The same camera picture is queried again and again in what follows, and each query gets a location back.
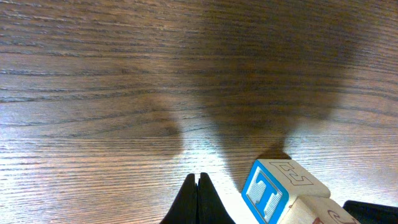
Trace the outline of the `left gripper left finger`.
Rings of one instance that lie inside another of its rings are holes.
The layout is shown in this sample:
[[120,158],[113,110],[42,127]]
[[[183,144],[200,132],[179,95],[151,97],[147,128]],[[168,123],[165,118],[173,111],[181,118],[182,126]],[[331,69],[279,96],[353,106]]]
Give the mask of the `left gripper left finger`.
[[166,216],[160,224],[197,222],[197,184],[195,175],[188,174]]

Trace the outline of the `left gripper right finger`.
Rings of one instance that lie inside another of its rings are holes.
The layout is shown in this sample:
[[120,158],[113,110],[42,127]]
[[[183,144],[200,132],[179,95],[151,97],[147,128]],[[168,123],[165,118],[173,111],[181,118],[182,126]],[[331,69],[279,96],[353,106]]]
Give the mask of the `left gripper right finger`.
[[197,186],[198,224],[235,224],[226,211],[210,176],[202,172]]

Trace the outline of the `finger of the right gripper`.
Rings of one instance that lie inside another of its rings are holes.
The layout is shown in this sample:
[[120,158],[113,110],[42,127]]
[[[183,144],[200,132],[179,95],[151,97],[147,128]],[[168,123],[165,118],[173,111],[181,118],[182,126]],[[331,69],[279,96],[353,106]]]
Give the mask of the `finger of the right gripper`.
[[397,224],[397,207],[348,200],[343,208],[362,224]]

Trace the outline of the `sailboat block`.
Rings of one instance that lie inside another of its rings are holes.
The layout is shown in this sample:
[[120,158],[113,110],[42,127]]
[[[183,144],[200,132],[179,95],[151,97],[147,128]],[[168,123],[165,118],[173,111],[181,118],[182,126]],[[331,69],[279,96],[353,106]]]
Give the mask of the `sailboat block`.
[[290,207],[280,224],[360,224],[335,201],[302,195]]

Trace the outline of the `blue-top block with L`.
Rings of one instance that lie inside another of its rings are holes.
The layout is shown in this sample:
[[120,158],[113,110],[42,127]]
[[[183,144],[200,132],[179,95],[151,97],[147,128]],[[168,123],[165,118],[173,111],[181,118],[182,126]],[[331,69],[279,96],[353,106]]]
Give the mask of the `blue-top block with L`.
[[331,192],[292,159],[257,159],[241,192],[246,205],[261,224],[277,224],[297,197],[330,197]]

